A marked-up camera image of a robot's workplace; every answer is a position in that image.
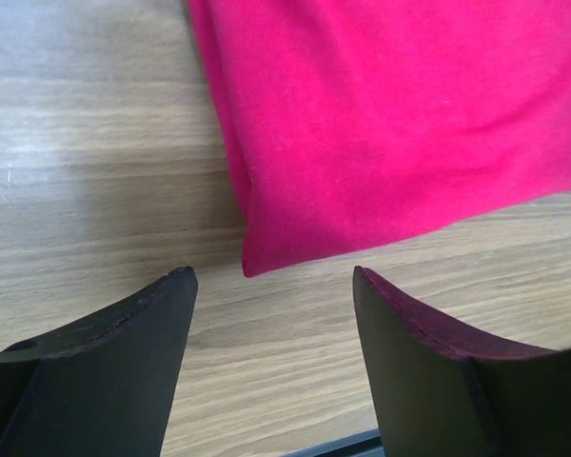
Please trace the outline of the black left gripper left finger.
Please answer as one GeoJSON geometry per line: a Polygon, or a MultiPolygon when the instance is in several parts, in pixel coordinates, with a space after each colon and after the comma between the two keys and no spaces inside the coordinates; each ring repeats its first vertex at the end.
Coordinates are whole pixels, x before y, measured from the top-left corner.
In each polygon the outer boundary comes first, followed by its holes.
{"type": "Polygon", "coordinates": [[[157,456],[198,291],[177,268],[0,351],[0,456],[157,456]]]}

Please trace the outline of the pink magenta t shirt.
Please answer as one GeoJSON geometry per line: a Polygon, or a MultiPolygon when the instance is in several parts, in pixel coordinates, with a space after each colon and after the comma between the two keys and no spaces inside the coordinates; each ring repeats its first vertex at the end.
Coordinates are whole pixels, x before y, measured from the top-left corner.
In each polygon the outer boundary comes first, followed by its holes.
{"type": "Polygon", "coordinates": [[[192,1],[252,277],[571,191],[571,1],[192,1]]]}

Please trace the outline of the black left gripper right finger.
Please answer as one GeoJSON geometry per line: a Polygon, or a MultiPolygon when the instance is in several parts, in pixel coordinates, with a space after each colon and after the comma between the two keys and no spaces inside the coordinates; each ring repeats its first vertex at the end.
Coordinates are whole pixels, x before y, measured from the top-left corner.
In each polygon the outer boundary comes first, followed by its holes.
{"type": "Polygon", "coordinates": [[[353,300],[389,456],[571,456],[571,348],[474,328],[369,268],[353,300]]]}

